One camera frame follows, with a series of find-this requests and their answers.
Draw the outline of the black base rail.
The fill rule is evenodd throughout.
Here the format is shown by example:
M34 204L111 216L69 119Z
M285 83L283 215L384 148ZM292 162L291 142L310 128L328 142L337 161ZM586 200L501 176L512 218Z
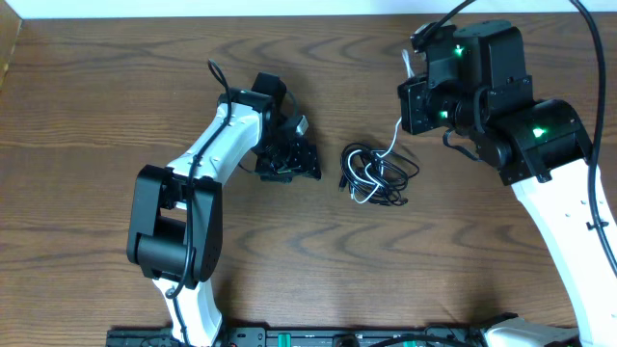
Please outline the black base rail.
M431 324L410 329L271 328L223 323L212 340L195 332L174 336L169 328L115 328L105 347L336 347L336 346L585 346L577 328L534 324L506 312L479 325Z

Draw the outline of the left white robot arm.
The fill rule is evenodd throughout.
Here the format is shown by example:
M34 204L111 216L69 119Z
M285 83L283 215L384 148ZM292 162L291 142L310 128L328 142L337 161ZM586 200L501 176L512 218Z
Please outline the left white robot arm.
M211 346L223 325L211 277L223 244L223 187L249 151L263 181L320 179L309 123L282 112L287 87L259 73L248 90L226 87L216 115L199 138L165 167L138 173L128 229L128 260L163 295L179 346Z

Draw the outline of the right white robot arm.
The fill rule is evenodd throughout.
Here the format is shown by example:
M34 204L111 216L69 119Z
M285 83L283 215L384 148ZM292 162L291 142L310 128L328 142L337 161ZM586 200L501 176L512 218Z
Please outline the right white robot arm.
M426 70L398 88L404 130L443 128L473 142L469 158L497 171L540 230L577 320L563 329L505 315L482 330L484 344L614 345L616 275L604 249L616 225L603 188L588 185L600 172L575 109L534 98L522 34L508 21L430 23L412 45Z

